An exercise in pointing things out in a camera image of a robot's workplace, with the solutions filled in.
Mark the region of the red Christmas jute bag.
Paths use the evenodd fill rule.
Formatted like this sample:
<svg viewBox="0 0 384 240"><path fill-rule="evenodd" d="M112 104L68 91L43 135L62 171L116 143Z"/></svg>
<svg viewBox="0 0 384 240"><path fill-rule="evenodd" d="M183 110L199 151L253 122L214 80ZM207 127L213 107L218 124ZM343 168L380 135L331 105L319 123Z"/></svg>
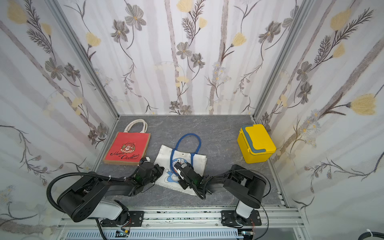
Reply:
<svg viewBox="0 0 384 240"><path fill-rule="evenodd" d="M142 124L139 132L130 132L136 124ZM123 132L118 132L115 139L104 156L104 163L109 165L139 164L142 158L146 157L151 134L147 133L148 124L143 119L136 119L130 122Z"/></svg>

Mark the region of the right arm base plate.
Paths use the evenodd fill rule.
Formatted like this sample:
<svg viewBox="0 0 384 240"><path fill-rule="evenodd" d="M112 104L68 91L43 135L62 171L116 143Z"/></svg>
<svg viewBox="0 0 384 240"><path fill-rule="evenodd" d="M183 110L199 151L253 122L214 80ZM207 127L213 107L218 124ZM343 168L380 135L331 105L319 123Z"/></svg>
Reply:
<svg viewBox="0 0 384 240"><path fill-rule="evenodd" d="M260 213L252 210L250 216L246 219L236 213L236 211L221 211L221 223L224 227L242 228L261 226Z"/></svg>

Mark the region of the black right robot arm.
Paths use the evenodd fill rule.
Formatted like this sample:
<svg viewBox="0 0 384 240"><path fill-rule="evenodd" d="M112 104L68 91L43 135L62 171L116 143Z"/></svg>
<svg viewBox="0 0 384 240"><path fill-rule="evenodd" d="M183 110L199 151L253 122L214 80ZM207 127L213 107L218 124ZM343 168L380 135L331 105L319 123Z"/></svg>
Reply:
<svg viewBox="0 0 384 240"><path fill-rule="evenodd" d="M208 194L219 190L226 190L239 200L235 216L238 221L249 220L251 213L262 206L262 199L266 187L271 188L270 181L255 170L245 169L239 165L232 165L231 169L217 176L201 176L195 172L191 164L175 164L179 175L179 184L185 190L190 188L202 200Z"/></svg>

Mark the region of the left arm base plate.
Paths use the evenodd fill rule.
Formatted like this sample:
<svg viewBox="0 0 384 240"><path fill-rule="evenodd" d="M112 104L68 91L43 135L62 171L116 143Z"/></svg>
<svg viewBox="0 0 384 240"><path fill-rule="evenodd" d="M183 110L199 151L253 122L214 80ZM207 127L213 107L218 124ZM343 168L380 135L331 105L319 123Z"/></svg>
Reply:
<svg viewBox="0 0 384 240"><path fill-rule="evenodd" d="M102 227L141 227L144 220L144 211L122 211L115 220L103 219Z"/></svg>

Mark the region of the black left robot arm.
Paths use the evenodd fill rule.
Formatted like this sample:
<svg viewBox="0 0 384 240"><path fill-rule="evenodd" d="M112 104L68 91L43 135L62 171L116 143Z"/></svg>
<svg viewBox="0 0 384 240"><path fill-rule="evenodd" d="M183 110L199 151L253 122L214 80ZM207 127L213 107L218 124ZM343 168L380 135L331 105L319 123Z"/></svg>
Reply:
<svg viewBox="0 0 384 240"><path fill-rule="evenodd" d="M141 160L138 167L128 177L112 178L95 172L67 173L53 179L47 186L48 202L56 210L67 214L75 223L85 219L106 219L116 226L123 226L131 219L127 207L121 202L106 202L107 196L133 197L141 193L147 185L154 184L164 172L159 164ZM80 176L54 200L52 188L64 178Z"/></svg>

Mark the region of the white Doraemon canvas bag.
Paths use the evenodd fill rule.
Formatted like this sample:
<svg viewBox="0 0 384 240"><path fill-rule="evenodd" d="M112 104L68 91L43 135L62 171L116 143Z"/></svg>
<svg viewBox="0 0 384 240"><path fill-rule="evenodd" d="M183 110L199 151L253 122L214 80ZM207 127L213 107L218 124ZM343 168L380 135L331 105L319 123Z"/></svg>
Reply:
<svg viewBox="0 0 384 240"><path fill-rule="evenodd" d="M179 151L179 146L181 145L182 140L186 137L195 137L198 140L197 149L193 153L185 153ZM174 148L169 148L165 145L162 145L155 159L155 164L163 167L164 171L162 176L156 180L156 185L184 194L196 196L197 194L192 188L184 188L179 184L179 180L182 178L180 177L178 171L175 169L175 164L179 163L182 167L192 167L197 174L202 176L205 171L207 157L205 155L199 154L201 145L201 138L193 133L182 136Z"/></svg>

